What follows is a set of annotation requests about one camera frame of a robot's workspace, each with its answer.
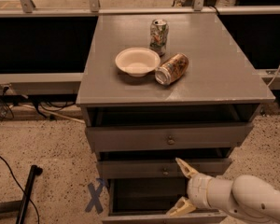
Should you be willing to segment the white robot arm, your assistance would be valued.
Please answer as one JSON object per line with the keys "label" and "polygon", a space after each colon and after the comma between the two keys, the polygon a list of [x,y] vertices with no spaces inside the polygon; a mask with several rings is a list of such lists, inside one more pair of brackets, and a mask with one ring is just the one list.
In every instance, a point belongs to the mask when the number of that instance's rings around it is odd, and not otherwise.
{"label": "white robot arm", "polygon": [[233,181],[198,172],[176,158],[189,180],[187,197],[181,197],[167,212],[181,217],[197,209],[218,209],[247,224],[280,224],[280,191],[253,175],[240,175]]}

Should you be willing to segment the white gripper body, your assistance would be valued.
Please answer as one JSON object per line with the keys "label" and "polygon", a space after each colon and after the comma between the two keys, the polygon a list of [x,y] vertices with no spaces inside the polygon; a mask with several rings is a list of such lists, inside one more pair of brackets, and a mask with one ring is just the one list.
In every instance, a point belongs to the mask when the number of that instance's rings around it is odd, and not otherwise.
{"label": "white gripper body", "polygon": [[194,175],[188,182],[187,194],[191,203],[197,208],[210,209],[207,192],[212,176],[198,173]]}

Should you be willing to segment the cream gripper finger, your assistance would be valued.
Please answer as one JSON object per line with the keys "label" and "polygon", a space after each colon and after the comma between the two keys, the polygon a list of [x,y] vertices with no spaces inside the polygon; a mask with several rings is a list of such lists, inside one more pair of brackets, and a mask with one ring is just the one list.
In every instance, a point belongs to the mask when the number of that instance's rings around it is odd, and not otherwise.
{"label": "cream gripper finger", "polygon": [[194,204],[190,199],[186,197],[181,197],[176,204],[167,212],[169,217],[181,217],[187,213],[193,212],[196,210]]}
{"label": "cream gripper finger", "polygon": [[176,163],[178,164],[181,172],[187,179],[193,178],[196,174],[198,174],[198,171],[191,167],[187,162],[183,161],[182,159],[176,158]]}

